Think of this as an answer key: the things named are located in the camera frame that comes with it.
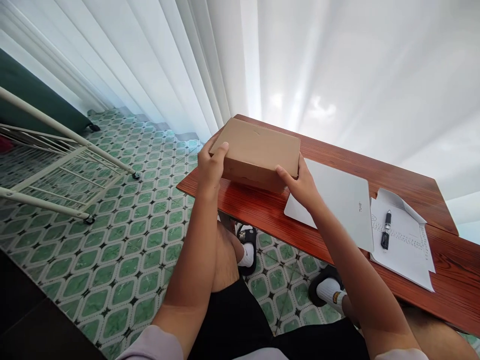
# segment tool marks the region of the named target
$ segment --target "cardboard box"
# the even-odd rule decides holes
[[[281,194],[285,183],[275,171],[282,166],[299,177],[300,139],[232,117],[210,148],[213,155],[228,142],[222,178]]]

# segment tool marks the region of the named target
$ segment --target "hand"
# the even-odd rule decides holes
[[[220,189],[220,178],[224,172],[224,158],[229,151],[229,143],[224,142],[210,157],[209,150],[217,137],[218,135],[212,136],[198,153],[199,194],[210,194],[211,191],[217,194]]]
[[[280,165],[276,166],[276,172],[288,186],[293,197],[302,204],[308,212],[311,212],[319,202],[323,202],[302,153],[300,153],[298,157],[298,180],[291,177]]]

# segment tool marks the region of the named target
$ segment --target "sheer curtain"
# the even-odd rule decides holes
[[[436,179],[480,244],[480,2],[176,2],[220,112]]]
[[[126,107],[203,141],[218,130],[170,0],[4,0],[0,45],[80,111]]]
[[[480,243],[480,2],[3,0],[0,46],[79,109],[205,141],[243,114],[435,178]]]

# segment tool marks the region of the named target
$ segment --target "red wooden table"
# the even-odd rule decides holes
[[[379,188],[398,194],[427,222],[426,232],[435,263],[431,273],[435,293],[372,262],[398,298],[480,336],[480,246],[458,237],[457,228],[434,179],[318,141],[243,115],[235,118],[300,138],[305,158],[368,180],[370,196]],[[177,188],[197,193],[195,169]],[[284,215],[288,189],[276,194],[221,179],[218,208],[315,258],[333,263],[316,229]]]

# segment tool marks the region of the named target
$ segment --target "black sandal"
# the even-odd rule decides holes
[[[324,268],[308,286],[308,298],[312,304],[317,307],[322,307],[326,304],[326,302],[317,295],[317,286],[327,278],[334,278],[340,284],[340,289],[345,289],[337,269],[331,265],[327,265],[327,267]]]
[[[250,267],[239,266],[238,271],[242,276],[250,276],[257,267],[257,229],[252,226],[249,230],[243,230],[244,225],[240,225],[236,231],[236,237],[242,244],[251,243],[253,245],[253,264]]]

